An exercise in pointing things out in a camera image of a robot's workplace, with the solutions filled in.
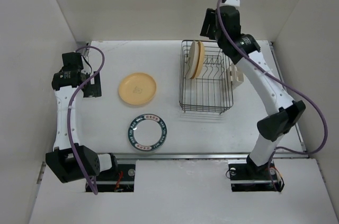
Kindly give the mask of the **yellow plate with drawing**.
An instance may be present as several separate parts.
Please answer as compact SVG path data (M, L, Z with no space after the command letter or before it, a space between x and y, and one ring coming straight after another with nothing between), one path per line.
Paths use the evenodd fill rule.
M126 76L118 87L120 98L130 105L144 105L156 95L157 84L146 73L133 73Z

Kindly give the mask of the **grey patterned plate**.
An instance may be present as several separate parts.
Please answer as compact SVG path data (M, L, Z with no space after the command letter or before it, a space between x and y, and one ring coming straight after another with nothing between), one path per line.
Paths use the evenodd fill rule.
M142 152L158 150L167 138L168 129L164 120L155 114L136 117L128 128L128 141L132 147Z

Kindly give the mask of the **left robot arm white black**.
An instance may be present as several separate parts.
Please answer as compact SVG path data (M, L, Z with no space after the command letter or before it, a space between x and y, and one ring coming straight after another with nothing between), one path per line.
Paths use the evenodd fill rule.
M115 156L97 154L81 143L82 100L102 95L100 74L83 71L85 60L79 52L64 53L62 59L63 66L51 83L57 101L57 134L46 163L62 183L83 179L83 171L89 177L112 180L119 172Z

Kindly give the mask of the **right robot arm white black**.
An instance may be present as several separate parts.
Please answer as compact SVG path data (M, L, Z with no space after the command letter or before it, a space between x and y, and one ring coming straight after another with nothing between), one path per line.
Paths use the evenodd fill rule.
M259 136L247 156L245 172L258 178L268 169L269 159L282 137L297 123L306 109L303 101L295 101L276 81L250 34L243 34L240 13L233 6L220 10L209 8L200 35L215 40L222 52L249 79L264 104L267 116L257 122Z

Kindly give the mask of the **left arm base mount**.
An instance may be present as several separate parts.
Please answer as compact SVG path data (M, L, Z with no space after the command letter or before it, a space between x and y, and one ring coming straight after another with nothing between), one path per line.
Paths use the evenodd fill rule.
M103 171L96 178L97 190L103 192L133 192L136 175L135 160L119 160L118 170Z

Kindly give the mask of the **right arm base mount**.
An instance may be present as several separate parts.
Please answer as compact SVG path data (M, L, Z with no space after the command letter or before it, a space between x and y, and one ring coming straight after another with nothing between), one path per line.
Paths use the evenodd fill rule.
M270 168L264 165L258 171L245 160L229 161L225 176L230 179L233 192L282 192L284 179L276 169L274 161Z

